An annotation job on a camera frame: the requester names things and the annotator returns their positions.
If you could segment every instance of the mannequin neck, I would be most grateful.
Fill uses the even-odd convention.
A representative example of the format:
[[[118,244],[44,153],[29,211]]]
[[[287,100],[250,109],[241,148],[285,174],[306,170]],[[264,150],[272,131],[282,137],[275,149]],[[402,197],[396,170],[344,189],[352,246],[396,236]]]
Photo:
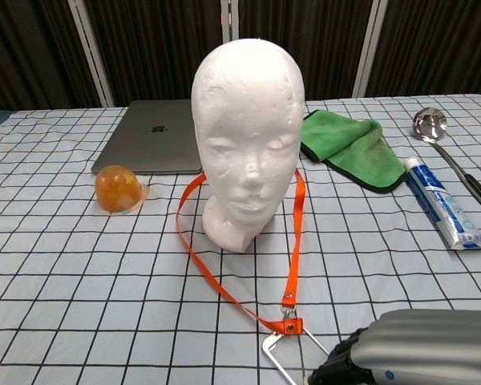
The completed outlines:
[[[245,227],[232,222],[215,196],[211,196],[203,212],[203,228],[212,242],[229,251],[243,253],[265,225]]]

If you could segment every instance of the foam mannequin head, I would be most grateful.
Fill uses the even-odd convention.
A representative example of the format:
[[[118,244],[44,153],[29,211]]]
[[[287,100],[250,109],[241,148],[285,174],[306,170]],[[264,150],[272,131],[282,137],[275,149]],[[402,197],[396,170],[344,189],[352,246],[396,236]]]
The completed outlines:
[[[299,67],[265,40],[226,43],[198,68],[192,115],[214,194],[204,229],[219,246],[244,251],[276,212],[297,165],[303,104]]]

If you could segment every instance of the metal ladle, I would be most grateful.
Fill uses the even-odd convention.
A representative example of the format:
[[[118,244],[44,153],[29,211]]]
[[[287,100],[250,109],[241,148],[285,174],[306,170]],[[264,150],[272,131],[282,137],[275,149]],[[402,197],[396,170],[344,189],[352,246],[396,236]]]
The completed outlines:
[[[455,170],[459,179],[481,204],[481,184],[471,174],[463,171],[459,164],[437,143],[447,131],[445,115],[436,108],[423,108],[415,115],[413,128],[414,135],[431,144],[443,156],[443,159]]]

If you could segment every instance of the ladle handle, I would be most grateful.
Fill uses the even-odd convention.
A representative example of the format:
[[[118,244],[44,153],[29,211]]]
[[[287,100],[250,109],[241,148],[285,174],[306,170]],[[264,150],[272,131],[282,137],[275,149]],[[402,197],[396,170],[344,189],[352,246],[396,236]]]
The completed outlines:
[[[431,143],[431,145],[443,156],[443,159],[455,170],[459,179],[465,184],[465,187],[471,192],[471,194],[481,204],[481,184],[471,175],[463,171],[459,164],[437,143]]]

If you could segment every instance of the orange lanyard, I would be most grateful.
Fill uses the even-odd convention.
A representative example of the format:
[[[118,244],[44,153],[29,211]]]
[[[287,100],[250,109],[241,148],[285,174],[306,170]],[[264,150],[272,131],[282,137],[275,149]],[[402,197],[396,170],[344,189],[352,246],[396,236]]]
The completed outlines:
[[[295,171],[297,178],[296,186],[296,199],[294,201],[294,234],[296,237],[296,243],[294,245],[294,250],[292,252],[292,260],[290,262],[289,277],[287,278],[287,286],[285,287],[285,292],[283,293],[283,298],[281,299],[281,309],[284,313],[283,320],[270,322],[256,315],[250,309],[244,307],[240,302],[238,302],[228,291],[224,289],[223,286],[214,278],[212,273],[207,269],[207,266],[201,261],[200,257],[194,252],[192,247],[187,243],[183,235],[183,230],[180,225],[180,210],[184,206],[185,201],[188,196],[206,181],[207,177],[204,173],[201,173],[195,180],[193,180],[189,186],[185,189],[182,197],[180,198],[180,204],[178,205],[178,210],[176,211],[176,227],[178,228],[178,233],[180,238],[185,245],[185,248],[192,257],[192,260],[200,269],[201,273],[204,275],[205,279],[208,281],[210,286],[212,286],[217,292],[219,292],[224,298],[227,298],[230,302],[235,303],[247,313],[251,314],[256,318],[262,325],[266,326],[272,331],[278,334],[301,334],[303,332],[303,319],[296,316],[296,298],[297,298],[297,276],[299,270],[299,248],[301,245],[301,223],[303,219],[303,204],[305,202],[306,187],[301,174],[296,169]]]

